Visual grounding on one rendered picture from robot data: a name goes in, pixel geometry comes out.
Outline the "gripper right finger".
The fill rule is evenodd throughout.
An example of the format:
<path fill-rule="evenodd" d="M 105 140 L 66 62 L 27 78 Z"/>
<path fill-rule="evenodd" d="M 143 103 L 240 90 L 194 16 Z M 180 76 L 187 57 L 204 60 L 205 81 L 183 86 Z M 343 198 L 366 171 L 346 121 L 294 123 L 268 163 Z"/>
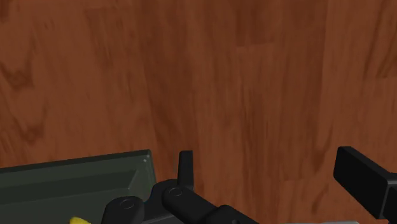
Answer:
<path fill-rule="evenodd" d="M 397 221 L 397 173 L 387 171 L 350 146 L 340 146 L 334 179 L 374 218 Z"/>

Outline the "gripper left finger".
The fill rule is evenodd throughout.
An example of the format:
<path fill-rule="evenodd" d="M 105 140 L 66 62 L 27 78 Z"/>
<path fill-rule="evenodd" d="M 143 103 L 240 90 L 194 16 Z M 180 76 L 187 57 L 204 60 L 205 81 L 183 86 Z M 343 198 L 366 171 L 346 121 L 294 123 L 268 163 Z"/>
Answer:
<path fill-rule="evenodd" d="M 178 178 L 155 184 L 150 197 L 113 199 L 101 224 L 259 224 L 235 208 L 215 206 L 194 192 L 193 152 L 180 151 Z"/>

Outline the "dark green tray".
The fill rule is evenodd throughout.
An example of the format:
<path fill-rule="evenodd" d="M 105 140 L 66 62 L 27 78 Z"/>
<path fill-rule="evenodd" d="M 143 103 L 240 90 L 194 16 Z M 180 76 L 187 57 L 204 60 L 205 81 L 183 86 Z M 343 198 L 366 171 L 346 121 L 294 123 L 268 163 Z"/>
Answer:
<path fill-rule="evenodd" d="M 155 183 L 150 150 L 0 168 L 0 224 L 100 224 L 108 202 Z"/>

